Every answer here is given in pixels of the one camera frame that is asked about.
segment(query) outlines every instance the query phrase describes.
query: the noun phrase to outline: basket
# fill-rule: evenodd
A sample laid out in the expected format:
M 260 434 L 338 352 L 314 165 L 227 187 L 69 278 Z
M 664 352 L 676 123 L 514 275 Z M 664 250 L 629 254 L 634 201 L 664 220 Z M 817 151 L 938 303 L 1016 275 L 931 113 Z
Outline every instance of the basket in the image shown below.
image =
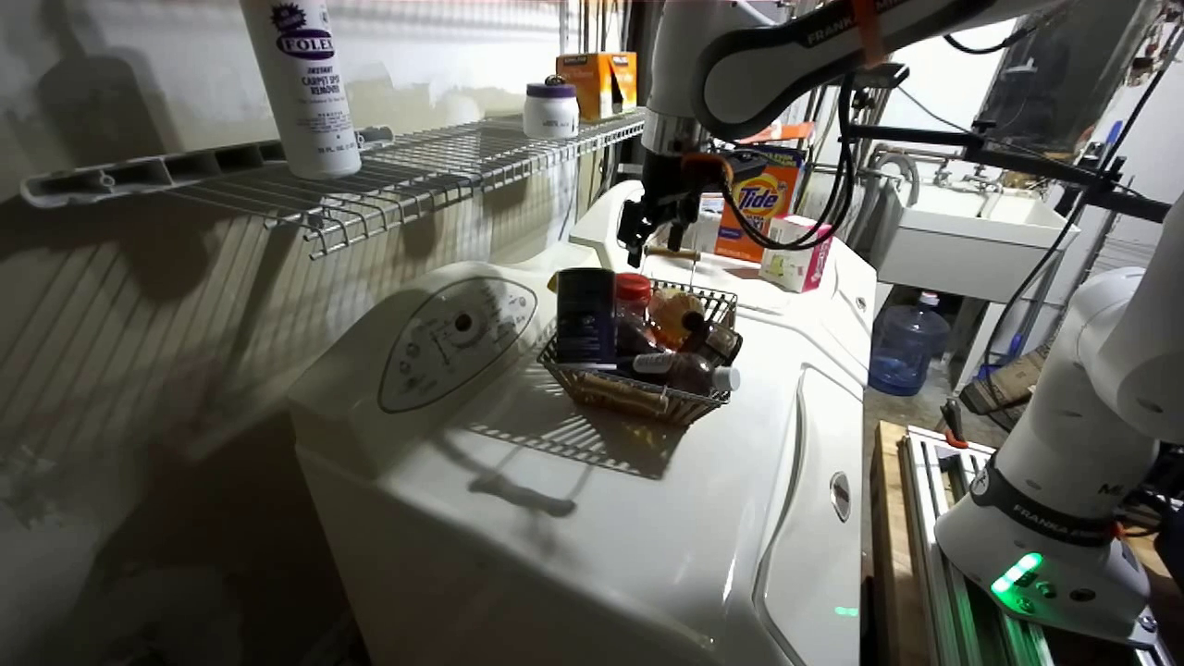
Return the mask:
M 735 293 L 676 284 L 676 279 L 653 279 L 653 288 L 693 293 L 703 308 L 705 326 L 721 326 L 721 323 L 732 326 L 735 323 Z M 713 406 L 730 404 L 730 392 L 700 394 L 700 392 L 679 392 L 668 383 L 647 383 L 647 382 L 635 382 L 624 373 L 594 373 L 594 368 L 563 366 L 556 349 L 557 349 L 557 336 L 551 332 L 551 341 L 539 352 L 539 361 L 563 383 L 563 392 L 584 406 L 624 409 L 634 416 L 687 430 L 693 421 L 700 421 Z

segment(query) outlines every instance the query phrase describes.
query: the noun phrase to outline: wire rack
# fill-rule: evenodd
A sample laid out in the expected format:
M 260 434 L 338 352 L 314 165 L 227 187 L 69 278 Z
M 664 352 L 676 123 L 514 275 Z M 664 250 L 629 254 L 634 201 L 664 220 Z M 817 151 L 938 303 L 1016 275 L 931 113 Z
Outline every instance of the wire rack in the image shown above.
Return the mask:
M 235 177 L 218 177 L 169 196 L 267 218 L 267 226 L 303 226 L 308 254 L 320 260 L 421 220 L 458 201 L 519 183 L 557 164 L 563 151 L 608 151 L 641 138 L 643 112 L 592 123 L 563 144 L 534 144 L 519 118 L 450 125 L 405 138 L 366 138 L 361 171 L 338 181 L 296 181 L 285 164 L 267 164 Z

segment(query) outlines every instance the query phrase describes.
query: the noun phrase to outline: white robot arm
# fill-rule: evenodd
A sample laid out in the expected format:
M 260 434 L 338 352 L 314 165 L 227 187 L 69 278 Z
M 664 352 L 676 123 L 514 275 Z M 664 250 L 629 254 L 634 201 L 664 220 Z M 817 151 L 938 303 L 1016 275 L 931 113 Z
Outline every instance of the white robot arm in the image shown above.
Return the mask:
M 700 133 L 745 138 L 799 92 L 862 61 L 859 0 L 664 0 L 643 129 L 643 236 L 687 214 Z M 873 0 L 883 46 L 1047 9 L 1042 0 Z M 1112 540 L 1112 505 L 1144 485 L 1159 441 L 1184 441 L 1184 202 L 1148 265 L 1089 279 L 1057 328 L 1034 399 L 993 472 L 935 529 L 943 556 L 1013 614 L 1127 641 L 1148 605 L 1138 562 Z

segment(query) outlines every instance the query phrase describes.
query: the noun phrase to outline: green light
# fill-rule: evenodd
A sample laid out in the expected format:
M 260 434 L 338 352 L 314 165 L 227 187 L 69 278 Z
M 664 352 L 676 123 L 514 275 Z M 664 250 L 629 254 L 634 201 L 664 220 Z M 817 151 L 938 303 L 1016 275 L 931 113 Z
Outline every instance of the green light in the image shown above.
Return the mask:
M 1039 567 L 1042 567 L 1039 550 L 1022 556 L 1009 571 L 1001 571 L 1001 575 L 993 582 L 993 590 L 1006 595 L 1022 575 L 1028 575 Z

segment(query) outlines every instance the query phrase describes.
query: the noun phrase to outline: white washing machine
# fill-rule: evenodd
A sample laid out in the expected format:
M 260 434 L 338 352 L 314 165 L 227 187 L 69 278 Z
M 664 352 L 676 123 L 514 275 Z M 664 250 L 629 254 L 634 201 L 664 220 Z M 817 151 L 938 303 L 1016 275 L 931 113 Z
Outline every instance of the white washing machine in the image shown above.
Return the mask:
M 635 196 L 616 183 L 530 265 L 388 297 L 296 383 L 303 478 L 376 666 L 859 662 L 875 278 L 847 246 L 811 297 L 647 260 L 738 297 L 738 383 L 684 434 L 574 406 L 536 361 L 549 278 L 616 265 Z

